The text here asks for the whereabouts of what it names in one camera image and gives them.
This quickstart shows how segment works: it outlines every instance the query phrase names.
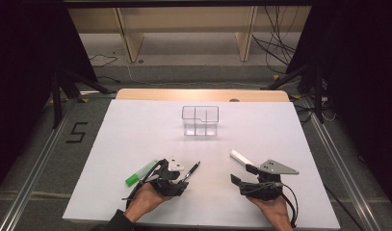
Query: wire mesh organizer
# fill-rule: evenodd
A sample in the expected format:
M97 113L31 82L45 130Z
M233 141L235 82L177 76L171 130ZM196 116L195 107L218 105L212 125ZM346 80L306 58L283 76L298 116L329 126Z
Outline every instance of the wire mesh organizer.
M219 107L184 106L181 118L185 136L217 136Z

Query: white table surface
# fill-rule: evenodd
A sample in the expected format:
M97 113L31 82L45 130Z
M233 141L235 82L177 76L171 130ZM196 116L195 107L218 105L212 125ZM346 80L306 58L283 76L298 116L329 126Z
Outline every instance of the white table surface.
M219 106L216 137L184 136L183 106ZM243 181L256 176L229 156L231 149L256 166L268 159L296 169L282 175L299 202L298 228L339 229L318 169L292 103L183 102L113 100L98 132L90 157L69 200L64 219L106 221L124 210L133 189L124 180L152 159L171 156L186 167L198 161L181 196L143 216L139 223L154 226L262 229L270 224L257 207L240 195L230 173ZM294 203L292 194L284 193Z

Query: hand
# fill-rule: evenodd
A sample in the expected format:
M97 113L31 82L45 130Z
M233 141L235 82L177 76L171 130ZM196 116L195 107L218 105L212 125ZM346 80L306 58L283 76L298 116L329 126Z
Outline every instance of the hand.
M288 217L286 201L282 196L275 200L264 201L247 196L247 199L258 206L261 213L277 231L293 230Z
M123 213L135 223L144 214L153 211L161 203L171 199L171 196L158 194L150 183L145 183L136 193L127 210Z

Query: floor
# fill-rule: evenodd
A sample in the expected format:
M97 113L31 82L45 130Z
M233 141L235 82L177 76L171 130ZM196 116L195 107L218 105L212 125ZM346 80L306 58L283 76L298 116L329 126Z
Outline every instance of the floor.
M270 39L269 34L256 34ZM285 36L284 43L296 47L299 33ZM247 62L241 62L232 34L146 34L138 60L127 64L118 35L81 35L99 83L111 90L123 88L245 89L259 90L270 85L285 71L286 65L270 58L255 43ZM280 49L274 50L283 57ZM282 86L297 95L299 78ZM38 126L0 187L0 227L13 220L10 230L90 230L92 223L72 223L62 219L75 184L90 154L101 120L113 97L90 92L78 85L85 100L66 100L64 124L52 129L53 106L50 101L41 111ZM329 99L324 107L328 108ZM344 123L332 108L324 110L325 124L305 108L313 107L310 95L291 99L329 193L330 203L342 230L392 230L392 205L373 174L362 162ZM83 122L82 142L71 135L76 122ZM344 207L353 216L345 212ZM147 230L191 230L149 228Z

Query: white marker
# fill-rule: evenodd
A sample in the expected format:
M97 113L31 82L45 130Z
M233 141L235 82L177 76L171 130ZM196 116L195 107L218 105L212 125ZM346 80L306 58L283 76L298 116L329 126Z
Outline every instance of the white marker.
M246 166L247 164L253 166L253 163L249 159L245 158L243 155L241 155L239 152L237 152L234 149L231 150L229 155L235 160L237 160L239 163L241 163L243 166Z

